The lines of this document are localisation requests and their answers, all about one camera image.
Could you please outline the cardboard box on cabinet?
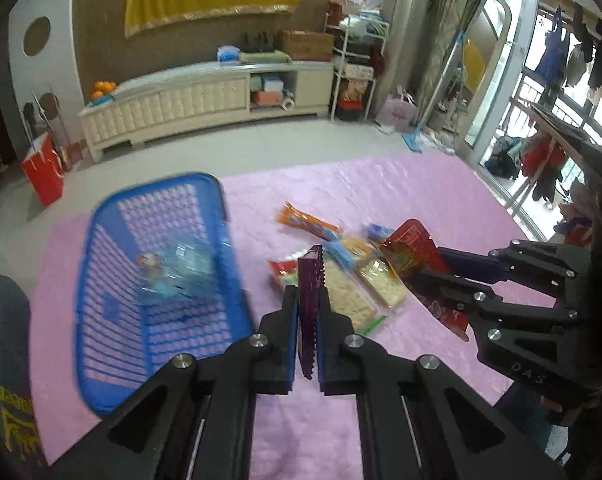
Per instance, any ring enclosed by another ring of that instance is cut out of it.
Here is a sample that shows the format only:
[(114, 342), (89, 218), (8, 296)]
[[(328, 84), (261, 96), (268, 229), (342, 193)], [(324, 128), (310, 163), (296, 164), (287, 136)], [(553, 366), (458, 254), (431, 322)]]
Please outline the cardboard box on cabinet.
[(333, 56), (335, 37), (325, 32), (284, 30), (281, 33), (281, 50), (294, 61), (329, 62)]

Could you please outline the white metal shelf rack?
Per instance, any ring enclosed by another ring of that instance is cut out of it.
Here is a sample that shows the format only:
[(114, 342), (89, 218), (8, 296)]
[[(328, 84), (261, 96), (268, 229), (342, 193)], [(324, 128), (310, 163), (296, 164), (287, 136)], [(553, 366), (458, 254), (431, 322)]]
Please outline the white metal shelf rack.
[(332, 4), (324, 18), (324, 32), (333, 36), (330, 119), (365, 122), (385, 71), (390, 23), (379, 10), (348, 14)]

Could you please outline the blue plastic basket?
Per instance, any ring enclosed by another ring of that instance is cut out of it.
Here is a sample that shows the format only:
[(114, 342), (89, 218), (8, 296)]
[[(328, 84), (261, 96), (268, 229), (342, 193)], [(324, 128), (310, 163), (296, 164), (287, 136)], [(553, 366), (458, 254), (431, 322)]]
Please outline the blue plastic basket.
[(179, 353), (223, 353), (254, 330), (223, 188), (178, 174), (125, 188), (92, 213), (74, 319), (77, 384), (112, 412)]

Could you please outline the dark red snack bag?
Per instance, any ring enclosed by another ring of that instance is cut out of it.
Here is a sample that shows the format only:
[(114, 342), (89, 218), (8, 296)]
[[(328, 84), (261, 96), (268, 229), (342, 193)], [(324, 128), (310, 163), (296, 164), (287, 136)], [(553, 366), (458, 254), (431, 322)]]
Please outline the dark red snack bag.
[(381, 244), (380, 252), (404, 285), (427, 308), (430, 314), (462, 341), (467, 342), (467, 315), (441, 306), (438, 300), (417, 292), (412, 278), (420, 271), (449, 274), (429, 232), (417, 219), (406, 220)]

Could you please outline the green folded cloth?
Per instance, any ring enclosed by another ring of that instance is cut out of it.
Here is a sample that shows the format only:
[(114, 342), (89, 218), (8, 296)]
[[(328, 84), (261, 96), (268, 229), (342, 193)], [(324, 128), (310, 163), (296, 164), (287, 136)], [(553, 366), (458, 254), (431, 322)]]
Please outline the green folded cloth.
[(239, 62), (243, 65), (258, 65), (258, 64), (289, 64), (292, 58), (289, 54), (273, 50), (267, 52), (243, 52), (239, 54)]

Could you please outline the red green-label snack bag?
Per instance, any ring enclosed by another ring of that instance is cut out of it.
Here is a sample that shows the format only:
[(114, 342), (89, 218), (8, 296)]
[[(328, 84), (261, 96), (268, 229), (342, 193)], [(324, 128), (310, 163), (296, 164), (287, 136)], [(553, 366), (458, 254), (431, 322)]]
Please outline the red green-label snack bag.
[(269, 260), (267, 262), (272, 278), (277, 286), (285, 289), (287, 286), (298, 285), (298, 261), (295, 259)]

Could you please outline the orange sausage snack packet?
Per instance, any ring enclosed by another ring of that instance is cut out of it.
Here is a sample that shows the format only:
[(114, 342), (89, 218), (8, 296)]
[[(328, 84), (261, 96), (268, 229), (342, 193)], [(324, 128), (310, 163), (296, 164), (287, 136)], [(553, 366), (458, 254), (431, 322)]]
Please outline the orange sausage snack packet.
[(280, 209), (277, 214), (277, 222), (284, 224), (285, 226), (292, 226), (293, 228), (309, 232), (322, 240), (328, 240), (329, 242), (339, 240), (343, 233), (339, 226), (334, 226), (311, 214), (307, 214), (292, 206), (291, 203), (285, 203), (285, 206)]

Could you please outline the large cracker pack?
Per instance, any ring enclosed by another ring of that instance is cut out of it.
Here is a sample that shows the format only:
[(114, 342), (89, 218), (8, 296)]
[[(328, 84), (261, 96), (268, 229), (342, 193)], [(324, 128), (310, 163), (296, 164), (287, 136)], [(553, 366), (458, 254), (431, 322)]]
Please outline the large cracker pack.
[(335, 260), (324, 262), (324, 278), (331, 310), (347, 316), (355, 333), (369, 335), (386, 319), (359, 282)]

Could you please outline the cream TV cabinet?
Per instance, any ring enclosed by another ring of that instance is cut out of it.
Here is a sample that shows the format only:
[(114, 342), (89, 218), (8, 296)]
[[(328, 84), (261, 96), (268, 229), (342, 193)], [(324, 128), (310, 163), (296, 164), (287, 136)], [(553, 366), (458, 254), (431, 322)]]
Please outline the cream TV cabinet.
[(330, 62), (197, 63), (128, 80), (79, 113), (94, 160), (122, 143), (255, 120), (328, 113)]

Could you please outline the blue-end cookie packet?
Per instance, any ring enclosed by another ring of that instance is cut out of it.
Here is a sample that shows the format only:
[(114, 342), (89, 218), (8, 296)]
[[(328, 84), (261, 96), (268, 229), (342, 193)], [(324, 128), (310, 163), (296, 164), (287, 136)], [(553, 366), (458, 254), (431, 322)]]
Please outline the blue-end cookie packet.
[(353, 272), (361, 263), (374, 255), (376, 247), (363, 238), (348, 236), (327, 242), (324, 250), (345, 271)]

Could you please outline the red paper bag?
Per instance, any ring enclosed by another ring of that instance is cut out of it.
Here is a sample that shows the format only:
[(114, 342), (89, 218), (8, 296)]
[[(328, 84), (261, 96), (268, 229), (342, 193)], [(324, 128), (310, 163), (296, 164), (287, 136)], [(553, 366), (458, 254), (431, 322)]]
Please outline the red paper bag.
[(62, 198), (64, 168), (51, 133), (42, 133), (33, 140), (20, 166), (44, 207)]

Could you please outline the blue-grey wafer bar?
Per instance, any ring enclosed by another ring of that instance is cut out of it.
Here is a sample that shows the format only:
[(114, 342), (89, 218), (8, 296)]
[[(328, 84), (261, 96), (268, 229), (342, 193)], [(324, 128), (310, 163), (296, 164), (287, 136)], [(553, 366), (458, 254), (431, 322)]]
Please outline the blue-grey wafer bar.
[(380, 224), (369, 223), (367, 226), (366, 236), (368, 240), (376, 244), (382, 244), (394, 232), (394, 229), (380, 226)]

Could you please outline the small cracker pack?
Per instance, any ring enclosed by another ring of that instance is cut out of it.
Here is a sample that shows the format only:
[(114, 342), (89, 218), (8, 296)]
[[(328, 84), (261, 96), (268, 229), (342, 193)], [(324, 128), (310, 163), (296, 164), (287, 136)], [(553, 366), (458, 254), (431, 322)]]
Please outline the small cracker pack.
[(407, 296), (407, 288), (401, 278), (379, 257), (371, 257), (364, 261), (357, 268), (357, 274), (382, 306), (396, 308)]

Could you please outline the blue clear snack bag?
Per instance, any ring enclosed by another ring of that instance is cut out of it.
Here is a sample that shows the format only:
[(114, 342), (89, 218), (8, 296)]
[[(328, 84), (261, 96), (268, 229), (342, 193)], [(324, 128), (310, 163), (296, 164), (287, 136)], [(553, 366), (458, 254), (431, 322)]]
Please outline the blue clear snack bag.
[(138, 299), (144, 306), (181, 299), (209, 299), (219, 289), (207, 244), (173, 243), (138, 257)]

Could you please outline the purple snack packet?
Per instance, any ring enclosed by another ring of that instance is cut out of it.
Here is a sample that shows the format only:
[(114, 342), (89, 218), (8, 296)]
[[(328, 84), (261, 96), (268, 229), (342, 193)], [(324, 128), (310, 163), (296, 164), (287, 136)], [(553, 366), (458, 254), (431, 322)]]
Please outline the purple snack packet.
[(314, 370), (316, 315), (324, 285), (323, 246), (314, 245), (298, 259), (299, 360), (307, 379), (312, 378)]

